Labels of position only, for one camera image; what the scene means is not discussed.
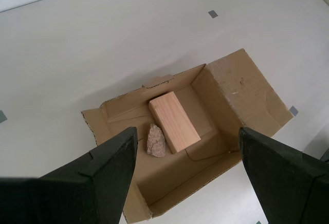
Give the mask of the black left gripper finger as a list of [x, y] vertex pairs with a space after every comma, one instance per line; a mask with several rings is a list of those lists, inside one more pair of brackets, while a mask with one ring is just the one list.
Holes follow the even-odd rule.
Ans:
[[269, 223], [328, 223], [328, 163], [248, 127], [239, 147]]
[[40, 178], [1, 178], [1, 223], [118, 223], [137, 148], [129, 127]]

